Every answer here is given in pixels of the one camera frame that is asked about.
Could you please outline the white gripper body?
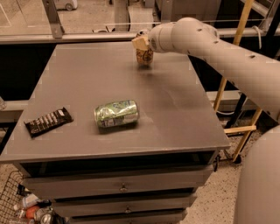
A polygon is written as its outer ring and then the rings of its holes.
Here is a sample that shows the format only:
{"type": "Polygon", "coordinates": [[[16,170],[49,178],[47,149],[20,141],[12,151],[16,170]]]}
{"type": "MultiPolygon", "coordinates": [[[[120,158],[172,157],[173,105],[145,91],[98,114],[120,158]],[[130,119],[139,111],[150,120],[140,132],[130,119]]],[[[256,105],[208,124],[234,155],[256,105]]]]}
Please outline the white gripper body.
{"type": "Polygon", "coordinates": [[[148,34],[149,47],[156,53],[174,52],[172,30],[174,23],[160,24],[148,34]]]}

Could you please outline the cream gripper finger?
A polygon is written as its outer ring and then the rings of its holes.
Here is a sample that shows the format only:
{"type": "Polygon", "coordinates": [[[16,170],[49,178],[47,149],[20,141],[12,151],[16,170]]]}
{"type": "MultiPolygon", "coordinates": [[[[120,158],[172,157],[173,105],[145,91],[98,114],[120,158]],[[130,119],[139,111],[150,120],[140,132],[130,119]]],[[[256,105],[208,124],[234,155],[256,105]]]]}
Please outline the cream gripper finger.
{"type": "Polygon", "coordinates": [[[132,45],[135,49],[148,51],[149,50],[148,36],[143,35],[143,36],[138,36],[136,38],[133,38],[132,45]]]}

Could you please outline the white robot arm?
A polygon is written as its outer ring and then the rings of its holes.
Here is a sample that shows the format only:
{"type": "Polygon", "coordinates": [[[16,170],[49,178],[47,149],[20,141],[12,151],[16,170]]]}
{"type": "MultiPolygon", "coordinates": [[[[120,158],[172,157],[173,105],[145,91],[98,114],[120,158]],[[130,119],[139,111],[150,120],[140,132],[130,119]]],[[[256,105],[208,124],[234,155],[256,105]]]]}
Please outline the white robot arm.
{"type": "MultiPolygon", "coordinates": [[[[221,40],[211,25],[184,17],[152,28],[132,44],[204,60],[273,120],[280,119],[280,61],[221,40]]],[[[264,133],[246,156],[234,224],[280,224],[280,125],[264,133]]]]}

